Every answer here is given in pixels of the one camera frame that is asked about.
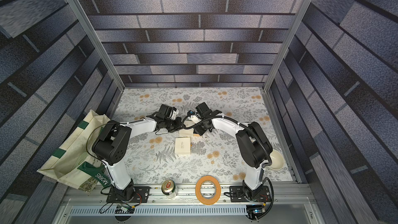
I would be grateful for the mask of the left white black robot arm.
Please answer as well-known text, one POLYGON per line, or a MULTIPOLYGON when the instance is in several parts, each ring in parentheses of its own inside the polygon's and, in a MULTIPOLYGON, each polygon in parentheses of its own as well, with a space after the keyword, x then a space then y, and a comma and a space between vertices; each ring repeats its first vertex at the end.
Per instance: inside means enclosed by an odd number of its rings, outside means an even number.
POLYGON ((133 180, 128 175, 124 163, 124 156, 130 139, 160 129, 166 129, 169 133, 172 133, 181 130, 181 128, 182 119, 180 117, 158 118, 150 115, 129 123, 110 120, 104 124, 102 131, 92 145, 92 151, 107 169, 114 189, 121 192, 127 191, 128 188, 133 186, 133 180))

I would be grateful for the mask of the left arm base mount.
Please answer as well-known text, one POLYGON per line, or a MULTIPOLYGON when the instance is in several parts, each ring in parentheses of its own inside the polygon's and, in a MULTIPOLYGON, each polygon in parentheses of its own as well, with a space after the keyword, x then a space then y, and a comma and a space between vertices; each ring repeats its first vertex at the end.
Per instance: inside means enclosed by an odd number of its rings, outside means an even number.
POLYGON ((147 203, 150 187, 128 186, 125 190, 119 190, 114 186, 110 187, 107 196, 107 203, 147 203))

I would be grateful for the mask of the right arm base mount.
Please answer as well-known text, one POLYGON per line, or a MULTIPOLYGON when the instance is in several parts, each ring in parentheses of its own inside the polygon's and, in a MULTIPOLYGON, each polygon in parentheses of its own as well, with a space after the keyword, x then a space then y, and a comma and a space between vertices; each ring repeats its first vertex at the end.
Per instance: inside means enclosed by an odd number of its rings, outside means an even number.
POLYGON ((256 190, 251 190, 246 186, 230 186, 228 195, 231 202, 272 202, 268 186, 260 186, 256 190))

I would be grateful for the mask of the cream drawer jewelry box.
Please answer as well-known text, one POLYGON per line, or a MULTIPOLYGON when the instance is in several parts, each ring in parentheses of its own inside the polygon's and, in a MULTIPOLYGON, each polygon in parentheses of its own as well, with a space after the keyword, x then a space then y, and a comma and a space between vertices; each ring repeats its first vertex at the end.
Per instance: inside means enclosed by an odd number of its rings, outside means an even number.
POLYGON ((175 154, 176 155, 190 155, 191 153, 191 138, 180 137, 175 139, 175 154))

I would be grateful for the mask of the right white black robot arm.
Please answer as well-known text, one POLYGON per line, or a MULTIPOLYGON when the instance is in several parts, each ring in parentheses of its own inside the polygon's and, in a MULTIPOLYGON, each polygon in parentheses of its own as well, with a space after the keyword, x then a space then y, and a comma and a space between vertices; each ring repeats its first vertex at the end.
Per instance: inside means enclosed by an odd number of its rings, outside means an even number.
POLYGON ((273 151, 261 126, 257 122, 239 122, 219 110, 197 110, 194 116, 200 120, 194 125, 195 128, 199 127, 204 131, 217 129, 236 138, 241 157, 247 165, 243 185, 252 195, 257 194, 263 186, 264 168, 272 165, 273 151))

